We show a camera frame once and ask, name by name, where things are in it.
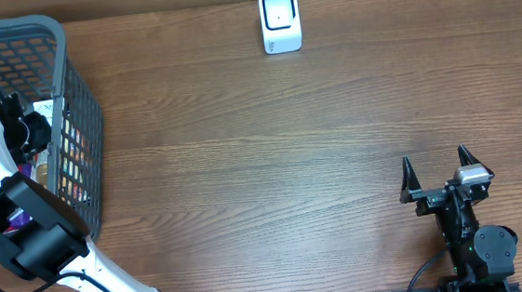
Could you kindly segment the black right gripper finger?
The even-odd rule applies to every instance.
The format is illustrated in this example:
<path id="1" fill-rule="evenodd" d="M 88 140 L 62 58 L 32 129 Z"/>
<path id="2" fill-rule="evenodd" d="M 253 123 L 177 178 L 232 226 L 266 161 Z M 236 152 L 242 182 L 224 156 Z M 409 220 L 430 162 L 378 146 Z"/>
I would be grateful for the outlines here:
<path id="1" fill-rule="evenodd" d="M 459 159 L 462 166 L 482 166 L 484 168 L 485 173 L 489 174 L 489 178 L 493 179 L 495 174 L 490 170 L 487 166 L 482 164 L 478 159 L 476 159 L 467 148 L 463 144 L 460 144 L 457 149 L 459 153 Z"/>
<path id="2" fill-rule="evenodd" d="M 402 159 L 402 165 L 403 179 L 399 200 L 401 203 L 407 204 L 416 200 L 416 198 L 422 193 L 422 187 L 414 172 L 413 166 L 406 155 Z"/>

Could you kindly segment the yellow snack bag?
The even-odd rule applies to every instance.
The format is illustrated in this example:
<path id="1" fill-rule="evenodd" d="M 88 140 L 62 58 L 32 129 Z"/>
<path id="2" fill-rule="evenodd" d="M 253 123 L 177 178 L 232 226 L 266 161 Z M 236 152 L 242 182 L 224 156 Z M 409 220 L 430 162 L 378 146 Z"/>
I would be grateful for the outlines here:
<path id="1" fill-rule="evenodd" d="M 81 187 L 81 183 L 84 183 L 83 169 L 81 166 L 85 164 L 85 155 L 81 150 L 81 147 L 86 146 L 86 142 L 82 139 L 81 131 L 75 128 L 71 122 L 70 110 L 67 105 L 63 105 L 63 114 L 67 116 L 62 120 L 60 130 L 60 150 L 62 157 L 59 157 L 58 166 L 60 166 L 60 172 L 63 174 L 58 176 L 58 190 L 65 193 L 61 200 L 66 201 L 68 204 L 73 203 L 84 203 L 90 205 L 90 195 L 88 192 Z M 53 101 L 52 100 L 40 100 L 33 103 L 34 111 L 42 114 L 48 121 L 50 127 L 53 126 Z M 43 185 L 45 188 L 48 186 L 48 159 L 51 153 L 47 150 L 43 150 L 41 153 L 34 157 L 34 178 L 37 182 Z"/>

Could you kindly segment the purple red Carefree pack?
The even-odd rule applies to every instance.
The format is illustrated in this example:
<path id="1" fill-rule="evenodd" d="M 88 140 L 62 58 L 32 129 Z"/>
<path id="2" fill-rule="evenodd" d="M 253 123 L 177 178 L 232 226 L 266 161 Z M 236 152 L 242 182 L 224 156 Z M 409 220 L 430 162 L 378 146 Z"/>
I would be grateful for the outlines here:
<path id="1" fill-rule="evenodd" d="M 34 166 L 32 163 L 18 165 L 17 168 L 26 178 L 34 178 Z M 16 209 L 7 219 L 8 226 L 5 230 L 5 234 L 19 231 L 22 227 L 26 226 L 26 224 L 31 220 L 32 217 L 26 212 L 24 212 L 22 208 Z"/>

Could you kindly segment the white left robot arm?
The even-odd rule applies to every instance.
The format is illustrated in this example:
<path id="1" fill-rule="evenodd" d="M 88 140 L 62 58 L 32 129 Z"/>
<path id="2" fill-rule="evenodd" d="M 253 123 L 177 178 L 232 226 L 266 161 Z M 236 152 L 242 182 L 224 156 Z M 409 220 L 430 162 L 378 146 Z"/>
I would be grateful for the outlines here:
<path id="1" fill-rule="evenodd" d="M 74 209 L 15 165 L 0 114 L 0 292 L 160 292 L 96 247 Z"/>

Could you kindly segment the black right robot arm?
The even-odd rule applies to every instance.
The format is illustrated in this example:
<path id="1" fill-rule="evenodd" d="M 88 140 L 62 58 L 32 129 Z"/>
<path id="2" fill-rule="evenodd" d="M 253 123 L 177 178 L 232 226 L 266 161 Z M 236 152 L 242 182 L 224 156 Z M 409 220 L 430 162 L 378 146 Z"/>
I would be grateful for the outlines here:
<path id="1" fill-rule="evenodd" d="M 434 190 L 421 187 L 407 157 L 402 162 L 401 202 L 414 202 L 419 217 L 435 216 L 446 246 L 419 272 L 449 254 L 454 273 L 441 277 L 432 292 L 521 292 L 520 284 L 509 282 L 515 273 L 515 231 L 500 225 L 481 226 L 473 209 L 489 197 L 495 174 L 465 146 L 459 145 L 457 151 L 461 165 L 452 179 Z"/>

